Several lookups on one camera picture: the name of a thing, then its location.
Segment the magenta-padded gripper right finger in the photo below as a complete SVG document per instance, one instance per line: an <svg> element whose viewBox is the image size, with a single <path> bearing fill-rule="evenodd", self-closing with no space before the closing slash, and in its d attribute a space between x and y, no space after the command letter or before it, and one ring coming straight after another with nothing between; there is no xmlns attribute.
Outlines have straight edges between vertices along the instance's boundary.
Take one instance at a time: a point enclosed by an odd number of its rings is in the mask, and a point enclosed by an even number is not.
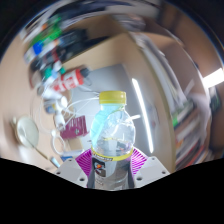
<svg viewBox="0 0 224 224"><path fill-rule="evenodd" d="M135 149L131 156L131 173L135 188L143 187L169 175L169 171L157 157L148 157L139 149Z"/></svg>

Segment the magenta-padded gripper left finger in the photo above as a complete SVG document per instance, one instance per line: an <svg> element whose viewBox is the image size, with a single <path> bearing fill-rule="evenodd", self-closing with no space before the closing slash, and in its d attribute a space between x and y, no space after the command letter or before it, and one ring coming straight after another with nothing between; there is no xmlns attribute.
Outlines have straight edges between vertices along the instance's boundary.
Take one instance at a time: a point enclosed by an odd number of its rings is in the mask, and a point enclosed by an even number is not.
<svg viewBox="0 0 224 224"><path fill-rule="evenodd" d="M55 171L55 174L78 186L86 188L91 169L91 151L86 150L77 157L64 157L62 165Z"/></svg>

